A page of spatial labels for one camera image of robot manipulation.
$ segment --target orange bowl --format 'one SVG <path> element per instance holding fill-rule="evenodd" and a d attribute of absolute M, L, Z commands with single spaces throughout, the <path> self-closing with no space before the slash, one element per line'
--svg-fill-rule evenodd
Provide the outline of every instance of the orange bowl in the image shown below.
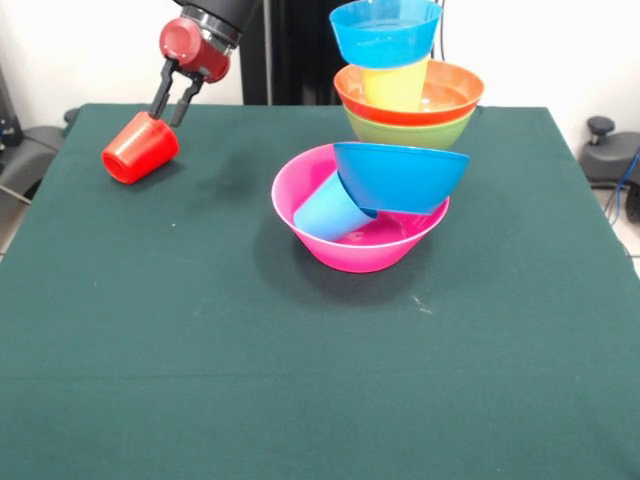
<path fill-rule="evenodd" d="M 388 125 L 426 126 L 452 122 L 471 112 L 484 93 L 484 83 L 473 72 L 438 60 L 429 60 L 417 112 L 373 107 L 364 96 L 362 74 L 355 65 L 340 70 L 333 82 L 342 103 L 351 112 L 372 122 Z"/>

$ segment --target yellow cup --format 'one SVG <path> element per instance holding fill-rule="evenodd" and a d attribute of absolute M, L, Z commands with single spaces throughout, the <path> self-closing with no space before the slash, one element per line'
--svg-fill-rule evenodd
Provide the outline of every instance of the yellow cup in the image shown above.
<path fill-rule="evenodd" d="M 429 57 L 400 68 L 361 68 L 367 103 L 385 110 L 417 112 Z"/>

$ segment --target green bowl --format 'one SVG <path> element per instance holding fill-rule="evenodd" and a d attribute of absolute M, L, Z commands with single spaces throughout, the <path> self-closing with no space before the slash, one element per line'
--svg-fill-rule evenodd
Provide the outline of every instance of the green bowl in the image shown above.
<path fill-rule="evenodd" d="M 385 143 L 387 145 L 405 145 L 408 147 L 433 148 L 447 150 L 456 143 L 467 127 L 473 110 L 453 122 L 424 127 L 404 127 L 372 122 L 359 117 L 345 107 L 349 122 L 358 140 L 367 143 Z"/>

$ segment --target blue cable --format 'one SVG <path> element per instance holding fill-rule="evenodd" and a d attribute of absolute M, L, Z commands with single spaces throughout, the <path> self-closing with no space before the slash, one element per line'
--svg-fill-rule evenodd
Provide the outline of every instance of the blue cable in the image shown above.
<path fill-rule="evenodd" d="M 622 178 L 620 179 L 620 181 L 616 185 L 616 189 L 615 189 L 615 193 L 614 194 L 617 195 L 618 202 L 617 202 L 617 206 L 616 206 L 616 216 L 613 219 L 613 222 L 611 222 L 611 226 L 614 226 L 616 224 L 616 222 L 618 221 L 618 218 L 620 218 L 620 194 L 622 192 L 622 187 L 627 182 L 627 180 L 629 180 L 629 177 L 631 176 L 631 174 L 635 170 L 635 168 L 638 165 L 639 161 L 640 161 L 640 148 L 638 148 L 638 150 L 636 151 L 636 154 L 633 156 L 633 160 L 631 161 L 631 165 L 629 165 L 629 168 L 627 169 L 625 174 L 622 176 Z"/>

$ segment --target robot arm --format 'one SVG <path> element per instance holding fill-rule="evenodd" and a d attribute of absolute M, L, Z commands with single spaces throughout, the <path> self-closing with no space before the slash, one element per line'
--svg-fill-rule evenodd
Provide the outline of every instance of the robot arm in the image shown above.
<path fill-rule="evenodd" d="M 202 85 L 219 82 L 229 72 L 229 57 L 260 0 L 174 1 L 183 7 L 182 14 L 167 23 L 160 34 L 160 50 L 167 61 L 149 114 L 156 119 L 162 116 L 169 101 L 172 75 L 178 72 L 192 81 L 170 122 L 178 127 Z"/>

